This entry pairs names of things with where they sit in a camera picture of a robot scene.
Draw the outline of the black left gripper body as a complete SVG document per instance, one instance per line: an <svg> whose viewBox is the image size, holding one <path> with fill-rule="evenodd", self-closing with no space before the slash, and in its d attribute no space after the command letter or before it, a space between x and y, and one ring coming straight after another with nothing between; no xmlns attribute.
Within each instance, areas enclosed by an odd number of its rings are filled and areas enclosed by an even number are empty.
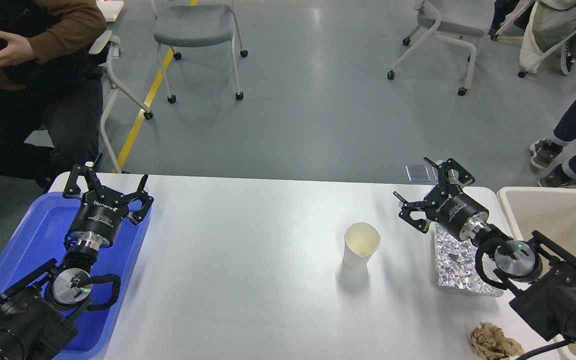
<svg viewBox="0 0 576 360"><path fill-rule="evenodd" d="M82 195L81 205L66 233L66 248L92 241L92 248L110 248L128 215L128 203L121 202L125 194L101 187Z"/></svg>

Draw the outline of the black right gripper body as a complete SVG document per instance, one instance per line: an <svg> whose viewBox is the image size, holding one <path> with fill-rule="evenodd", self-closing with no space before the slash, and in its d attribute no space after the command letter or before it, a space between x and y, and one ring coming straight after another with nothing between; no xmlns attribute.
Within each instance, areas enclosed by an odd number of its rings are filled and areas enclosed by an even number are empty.
<svg viewBox="0 0 576 360"><path fill-rule="evenodd" d="M430 219L462 242L474 240L489 219L489 210L457 185L430 191Z"/></svg>

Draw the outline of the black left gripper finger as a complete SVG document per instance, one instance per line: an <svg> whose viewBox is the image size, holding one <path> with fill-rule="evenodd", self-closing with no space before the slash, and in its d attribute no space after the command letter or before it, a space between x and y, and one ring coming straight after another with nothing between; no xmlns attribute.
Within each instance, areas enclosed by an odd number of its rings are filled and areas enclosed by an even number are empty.
<svg viewBox="0 0 576 360"><path fill-rule="evenodd" d="M116 200L116 214L121 219L128 218L128 221L134 225L141 224L149 213L154 198L146 191L146 183L149 178L148 174L144 174L137 186L137 189L132 193L121 194ZM141 207L137 210L130 210L130 203L139 202Z"/></svg>
<svg viewBox="0 0 576 360"><path fill-rule="evenodd" d="M86 180L87 192L83 193L78 178L83 177ZM64 199L80 199L81 201L103 200L103 185L98 178L95 170L95 164L75 165L70 171L66 185L62 191Z"/></svg>

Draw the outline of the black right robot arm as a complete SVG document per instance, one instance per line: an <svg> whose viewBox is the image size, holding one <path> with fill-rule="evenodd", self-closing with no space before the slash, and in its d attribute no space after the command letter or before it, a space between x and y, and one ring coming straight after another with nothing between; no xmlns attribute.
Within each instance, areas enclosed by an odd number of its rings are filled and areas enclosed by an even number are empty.
<svg viewBox="0 0 576 360"><path fill-rule="evenodd" d="M562 341L524 353L522 360L576 344L576 256L537 230L529 240L512 239L489 223L484 205L466 194L464 187L475 179L459 162L425 162L436 169L438 183L417 202L394 192L401 202L398 216L422 233L436 223L455 239L473 244L477 275L496 289L510 290L510 307L544 340L562 336Z"/></svg>

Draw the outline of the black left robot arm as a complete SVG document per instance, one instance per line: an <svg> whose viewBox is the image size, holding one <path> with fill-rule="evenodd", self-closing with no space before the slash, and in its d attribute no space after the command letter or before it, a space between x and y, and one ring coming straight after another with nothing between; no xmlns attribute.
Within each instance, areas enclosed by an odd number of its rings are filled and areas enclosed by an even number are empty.
<svg viewBox="0 0 576 360"><path fill-rule="evenodd" d="M32 203L0 256L0 360L86 360L114 328L154 198L78 165Z"/></svg>

